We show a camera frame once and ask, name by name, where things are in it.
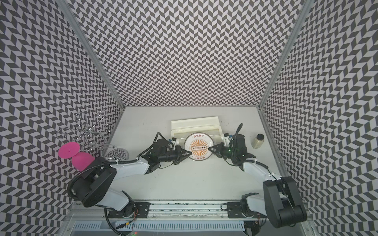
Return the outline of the clear plastic wrap sheet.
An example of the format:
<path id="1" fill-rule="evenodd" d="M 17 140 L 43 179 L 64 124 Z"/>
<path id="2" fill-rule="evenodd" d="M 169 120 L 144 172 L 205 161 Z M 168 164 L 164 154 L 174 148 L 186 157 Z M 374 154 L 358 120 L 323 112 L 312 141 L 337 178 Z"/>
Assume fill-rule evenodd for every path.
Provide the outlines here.
<path id="1" fill-rule="evenodd" d="M 189 159 L 193 161 L 205 161 L 213 154 L 209 148 L 221 142 L 221 133 L 218 130 L 191 131 L 174 134 L 181 148 L 190 151 Z"/>

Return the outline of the round patterned ceramic plate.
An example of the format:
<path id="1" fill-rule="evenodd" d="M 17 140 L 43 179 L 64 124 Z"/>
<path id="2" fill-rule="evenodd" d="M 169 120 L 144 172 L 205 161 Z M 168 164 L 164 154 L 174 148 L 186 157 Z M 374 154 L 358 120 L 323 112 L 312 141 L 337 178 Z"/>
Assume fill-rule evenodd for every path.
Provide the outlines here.
<path id="1" fill-rule="evenodd" d="M 189 157 L 191 160 L 204 161 L 212 156 L 209 147 L 212 147 L 214 144 L 211 136 L 198 132 L 193 133 L 186 138 L 184 149 L 192 152 L 192 155 Z"/>

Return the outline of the white plastic wrap dispenser box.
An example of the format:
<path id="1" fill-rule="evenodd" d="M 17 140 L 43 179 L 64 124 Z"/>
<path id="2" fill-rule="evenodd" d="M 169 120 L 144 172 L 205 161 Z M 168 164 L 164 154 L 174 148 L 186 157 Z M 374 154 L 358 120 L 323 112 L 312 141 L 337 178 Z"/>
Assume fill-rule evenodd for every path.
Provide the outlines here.
<path id="1" fill-rule="evenodd" d="M 223 137 L 220 120 L 218 116 L 171 121 L 171 137 L 186 139 L 194 133 L 205 133 L 215 143 L 220 143 Z"/>

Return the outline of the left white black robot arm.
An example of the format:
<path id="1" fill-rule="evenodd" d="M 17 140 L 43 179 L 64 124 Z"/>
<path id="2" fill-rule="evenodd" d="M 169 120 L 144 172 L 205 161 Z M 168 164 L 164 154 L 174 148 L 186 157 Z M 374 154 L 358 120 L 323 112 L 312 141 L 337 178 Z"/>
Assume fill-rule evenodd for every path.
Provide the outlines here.
<path id="1" fill-rule="evenodd" d="M 133 160 L 96 159 L 69 182 L 67 192 L 84 207 L 99 206 L 130 217 L 136 211 L 134 200 L 124 190 L 111 188 L 112 183 L 134 175 L 150 174 L 160 168 L 162 162 L 178 165 L 191 155 L 192 152 L 181 148 L 175 138 L 160 138 Z"/>

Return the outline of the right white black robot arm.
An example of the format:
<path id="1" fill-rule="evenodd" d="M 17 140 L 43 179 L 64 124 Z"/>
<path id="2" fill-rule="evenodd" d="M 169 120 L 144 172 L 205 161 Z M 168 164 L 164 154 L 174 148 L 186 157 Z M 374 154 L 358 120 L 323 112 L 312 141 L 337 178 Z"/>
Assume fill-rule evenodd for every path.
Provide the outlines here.
<path id="1" fill-rule="evenodd" d="M 245 136 L 225 136 L 221 143 L 208 150 L 229 165 L 240 168 L 262 185 L 260 192 L 241 197 L 241 212 L 245 217 L 266 216 L 275 228 L 294 226 L 307 221 L 308 215 L 295 180 L 275 174 L 248 152 Z"/>

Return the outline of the small jar with black lid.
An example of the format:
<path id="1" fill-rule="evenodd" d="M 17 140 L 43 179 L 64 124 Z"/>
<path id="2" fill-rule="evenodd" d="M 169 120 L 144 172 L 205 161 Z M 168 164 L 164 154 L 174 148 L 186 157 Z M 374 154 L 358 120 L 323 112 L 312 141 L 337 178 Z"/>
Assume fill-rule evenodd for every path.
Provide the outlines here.
<path id="1" fill-rule="evenodd" d="M 261 133 L 257 134 L 256 137 L 252 140 L 251 145 L 252 148 L 258 149 L 264 143 L 265 136 Z"/>

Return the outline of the lower magenta disc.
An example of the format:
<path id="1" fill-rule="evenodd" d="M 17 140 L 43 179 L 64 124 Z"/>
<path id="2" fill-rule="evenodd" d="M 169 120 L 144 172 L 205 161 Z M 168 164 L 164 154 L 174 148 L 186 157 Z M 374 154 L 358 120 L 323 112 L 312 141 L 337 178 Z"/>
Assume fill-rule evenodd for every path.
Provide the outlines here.
<path id="1" fill-rule="evenodd" d="M 72 164 L 75 169 L 82 172 L 84 171 L 95 158 L 87 152 L 79 152 L 72 158 Z"/>

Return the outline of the magenta disc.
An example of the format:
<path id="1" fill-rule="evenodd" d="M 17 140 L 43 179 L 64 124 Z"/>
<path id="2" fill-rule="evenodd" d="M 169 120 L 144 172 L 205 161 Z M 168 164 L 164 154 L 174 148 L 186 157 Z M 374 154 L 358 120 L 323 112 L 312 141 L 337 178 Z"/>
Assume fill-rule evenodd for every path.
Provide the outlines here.
<path id="1" fill-rule="evenodd" d="M 80 144 L 77 142 L 69 142 L 64 144 L 58 150 L 58 156 L 62 159 L 69 159 L 80 152 Z"/>
<path id="2" fill-rule="evenodd" d="M 72 164 L 75 169 L 82 172 L 84 171 L 95 158 L 87 152 L 79 152 L 72 158 Z"/>

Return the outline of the upper magenta disc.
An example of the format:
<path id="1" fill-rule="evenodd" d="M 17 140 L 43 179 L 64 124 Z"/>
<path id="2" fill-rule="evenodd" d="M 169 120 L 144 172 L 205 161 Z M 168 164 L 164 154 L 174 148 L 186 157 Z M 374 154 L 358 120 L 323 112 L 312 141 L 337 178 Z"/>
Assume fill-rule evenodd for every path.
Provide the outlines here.
<path id="1" fill-rule="evenodd" d="M 80 152 L 80 144 L 77 142 L 69 142 L 64 144 L 58 150 L 58 156 L 62 159 L 69 159 Z"/>

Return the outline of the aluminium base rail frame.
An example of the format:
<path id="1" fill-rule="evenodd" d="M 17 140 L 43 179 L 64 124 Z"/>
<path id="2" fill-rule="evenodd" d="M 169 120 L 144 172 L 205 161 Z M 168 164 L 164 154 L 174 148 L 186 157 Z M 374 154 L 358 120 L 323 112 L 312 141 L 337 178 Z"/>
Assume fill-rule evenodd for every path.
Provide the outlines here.
<path id="1" fill-rule="evenodd" d="M 276 229 L 260 213 L 245 216 L 238 201 L 136 201 L 137 216 L 74 202 L 58 236 L 317 236 L 312 218 Z"/>

